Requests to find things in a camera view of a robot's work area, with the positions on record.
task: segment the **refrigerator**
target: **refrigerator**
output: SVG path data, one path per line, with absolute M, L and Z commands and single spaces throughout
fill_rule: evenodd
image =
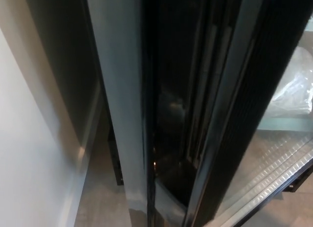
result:
M 313 0 L 82 0 L 134 227 L 241 226 L 313 164 Z

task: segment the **fridge shelf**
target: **fridge shelf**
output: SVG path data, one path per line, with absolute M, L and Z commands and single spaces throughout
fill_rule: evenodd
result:
M 313 132 L 313 119 L 304 118 L 263 118 L 257 128 L 267 131 Z
M 313 158 L 311 133 L 257 132 L 208 227 L 234 226 Z

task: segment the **gray floor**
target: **gray floor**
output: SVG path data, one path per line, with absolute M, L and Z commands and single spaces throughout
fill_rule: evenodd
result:
M 130 227 L 124 188 L 117 186 L 106 142 L 105 115 L 98 126 L 75 227 Z M 244 227 L 313 227 L 313 176 L 296 193 L 283 193 Z
M 117 186 L 106 138 L 108 123 L 102 115 L 90 157 L 75 227 L 130 227 L 123 186 Z

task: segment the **white wall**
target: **white wall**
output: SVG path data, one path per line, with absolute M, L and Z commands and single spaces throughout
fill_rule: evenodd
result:
M 87 140 L 77 139 L 26 0 L 0 0 L 0 226 L 73 226 Z

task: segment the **white plastic bag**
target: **white plastic bag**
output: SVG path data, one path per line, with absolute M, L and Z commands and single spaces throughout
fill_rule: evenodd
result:
M 293 117 L 312 111 L 313 57 L 297 47 L 272 97 L 265 117 Z

